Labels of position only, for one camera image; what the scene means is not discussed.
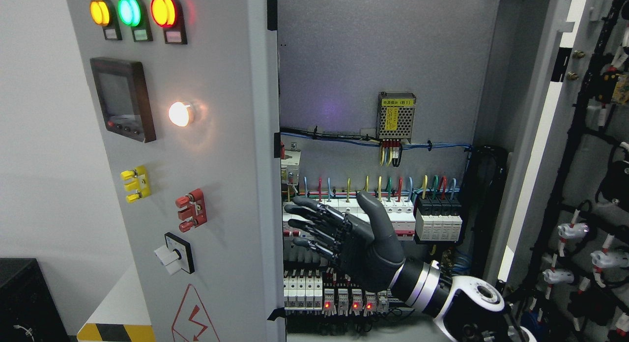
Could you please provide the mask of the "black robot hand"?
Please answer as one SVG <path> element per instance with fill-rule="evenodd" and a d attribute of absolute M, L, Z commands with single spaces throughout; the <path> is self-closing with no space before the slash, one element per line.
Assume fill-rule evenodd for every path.
<path fill-rule="evenodd" d="M 382 203 L 362 191 L 357 194 L 366 222 L 355 215 L 306 197 L 294 197 L 285 211 L 303 219 L 290 219 L 289 225 L 309 233 L 312 239 L 294 238 L 349 275 L 363 289 L 380 292 L 391 288 L 406 257 Z"/>

